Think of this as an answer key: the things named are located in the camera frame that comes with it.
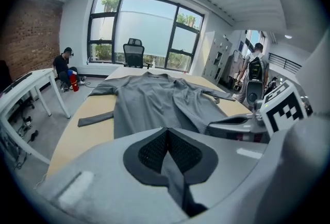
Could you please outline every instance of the person standing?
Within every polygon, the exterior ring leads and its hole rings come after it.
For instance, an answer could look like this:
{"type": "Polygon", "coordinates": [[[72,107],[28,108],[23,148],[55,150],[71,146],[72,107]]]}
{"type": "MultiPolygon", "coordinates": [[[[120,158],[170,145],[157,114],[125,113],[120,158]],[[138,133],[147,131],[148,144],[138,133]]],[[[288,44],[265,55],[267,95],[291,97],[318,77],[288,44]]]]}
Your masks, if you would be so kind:
{"type": "Polygon", "coordinates": [[[263,76],[263,80],[262,80],[263,89],[262,89],[262,91],[266,87],[267,80],[268,80],[269,61],[268,61],[268,58],[266,58],[266,56],[264,56],[264,54],[262,54],[262,51],[263,51],[263,45],[260,44],[260,43],[256,43],[256,45],[254,47],[254,52],[252,54],[249,54],[245,58],[243,68],[242,68],[242,70],[241,70],[241,72],[240,72],[240,74],[237,78],[236,84],[241,82],[241,79],[242,79],[242,77],[244,76],[244,74],[246,72],[244,83],[243,83],[243,86],[240,90],[240,93],[233,95],[233,98],[235,100],[237,100],[238,102],[240,102],[240,103],[243,103],[245,98],[246,98],[246,87],[247,87],[248,82],[249,82],[249,69],[248,69],[249,63],[252,62],[256,57],[258,57],[259,60],[263,64],[263,68],[262,68],[262,71],[263,71],[263,75],[262,75],[263,76]]]}
{"type": "MultiPolygon", "coordinates": [[[[76,67],[68,67],[69,64],[69,58],[72,56],[72,49],[70,47],[67,47],[63,53],[61,53],[59,56],[57,56],[54,59],[53,66],[56,69],[57,76],[61,80],[61,92],[64,92],[65,90],[72,90],[71,82],[68,75],[68,70],[72,70],[78,73],[78,70],[76,67]]],[[[80,78],[78,74],[76,75],[78,85],[85,85],[84,79],[85,77],[80,78]]]]}

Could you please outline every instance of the man in black shirt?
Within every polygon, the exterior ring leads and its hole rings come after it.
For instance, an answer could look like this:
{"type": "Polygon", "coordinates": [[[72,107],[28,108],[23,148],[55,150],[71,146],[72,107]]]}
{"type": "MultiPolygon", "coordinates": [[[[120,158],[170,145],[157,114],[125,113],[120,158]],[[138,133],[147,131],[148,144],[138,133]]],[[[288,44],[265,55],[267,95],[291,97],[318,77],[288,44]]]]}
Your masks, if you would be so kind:
{"type": "MultiPolygon", "coordinates": [[[[72,89],[72,86],[71,86],[71,82],[70,82],[70,79],[68,76],[68,70],[73,70],[73,71],[77,72],[76,67],[74,67],[74,66],[71,68],[68,67],[69,58],[71,57],[71,54],[72,54],[72,49],[70,47],[67,47],[61,55],[57,56],[54,59],[54,62],[53,62],[53,66],[56,69],[58,78],[70,90],[72,89]]],[[[78,75],[76,77],[77,77],[78,85],[85,84],[78,75]]]]}

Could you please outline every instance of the window frame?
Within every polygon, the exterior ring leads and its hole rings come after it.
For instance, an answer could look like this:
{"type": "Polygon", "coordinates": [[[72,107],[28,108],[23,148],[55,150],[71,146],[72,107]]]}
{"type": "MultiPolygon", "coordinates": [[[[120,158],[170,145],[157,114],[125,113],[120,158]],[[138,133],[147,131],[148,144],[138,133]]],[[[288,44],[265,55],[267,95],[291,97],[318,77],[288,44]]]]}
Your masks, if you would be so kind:
{"type": "MultiPolygon", "coordinates": [[[[120,13],[120,10],[121,10],[122,1],[123,0],[119,0],[116,12],[92,13],[95,9],[95,6],[96,6],[96,0],[93,0],[93,5],[91,7],[89,21],[88,21],[88,31],[87,31],[87,59],[88,59],[89,63],[110,63],[110,64],[121,64],[121,65],[123,65],[123,62],[116,62],[116,55],[115,55],[115,53],[116,53],[116,51],[115,51],[116,28],[117,28],[118,16],[119,16],[119,13],[120,13]],[[92,27],[93,19],[106,18],[106,17],[114,17],[113,27],[112,27],[112,40],[91,40],[90,39],[91,38],[91,27],[92,27]],[[91,60],[91,45],[92,44],[111,44],[112,45],[112,48],[111,48],[111,62],[101,61],[101,60],[97,60],[97,61],[96,60],[91,60]]],[[[180,3],[175,3],[175,2],[168,1],[168,0],[155,0],[155,1],[164,2],[164,3],[168,3],[168,4],[172,4],[172,5],[176,6],[176,12],[175,12],[175,16],[174,16],[174,21],[173,21],[173,26],[172,26],[172,31],[171,31],[171,35],[170,35],[170,41],[169,41],[169,46],[168,46],[168,50],[167,50],[167,54],[166,54],[166,58],[165,58],[164,67],[157,67],[156,66],[155,68],[164,69],[164,70],[173,70],[173,71],[179,71],[179,72],[189,72],[190,68],[191,68],[192,61],[193,61],[194,56],[195,56],[198,41],[200,39],[201,29],[202,29],[202,26],[203,26],[205,15],[201,14],[197,11],[194,11],[194,10],[184,6],[184,5],[181,5],[180,3]],[[190,12],[193,12],[196,15],[199,15],[201,17],[201,22],[200,22],[198,30],[193,28],[193,27],[187,26],[185,24],[178,23],[176,21],[178,11],[179,11],[180,8],[186,9],[186,10],[188,10],[190,12]],[[184,52],[182,50],[172,49],[175,29],[177,27],[196,33],[196,39],[195,39],[194,46],[193,46],[193,49],[192,49],[191,53],[184,52]],[[168,68],[167,63],[168,63],[170,53],[183,54],[183,55],[189,56],[191,58],[191,60],[190,60],[190,63],[188,65],[188,69],[186,71],[181,71],[181,70],[168,68]]]]}

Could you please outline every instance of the black backpack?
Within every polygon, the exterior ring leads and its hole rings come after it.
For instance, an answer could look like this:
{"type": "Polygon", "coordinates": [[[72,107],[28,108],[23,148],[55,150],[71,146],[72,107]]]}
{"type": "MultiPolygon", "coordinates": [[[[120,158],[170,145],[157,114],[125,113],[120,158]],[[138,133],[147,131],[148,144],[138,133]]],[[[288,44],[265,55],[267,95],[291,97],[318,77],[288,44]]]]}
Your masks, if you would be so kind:
{"type": "Polygon", "coordinates": [[[249,80],[263,81],[262,65],[259,57],[256,57],[249,63],[249,80]]]}

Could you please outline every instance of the white robot part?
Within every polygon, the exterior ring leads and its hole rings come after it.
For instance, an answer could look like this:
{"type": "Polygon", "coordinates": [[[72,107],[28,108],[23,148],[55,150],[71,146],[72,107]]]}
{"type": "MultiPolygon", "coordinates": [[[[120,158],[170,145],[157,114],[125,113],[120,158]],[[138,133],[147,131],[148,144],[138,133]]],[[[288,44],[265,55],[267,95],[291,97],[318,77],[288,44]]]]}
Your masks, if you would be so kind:
{"type": "Polygon", "coordinates": [[[288,80],[264,97],[260,114],[270,137],[307,118],[299,93],[288,80]]]}

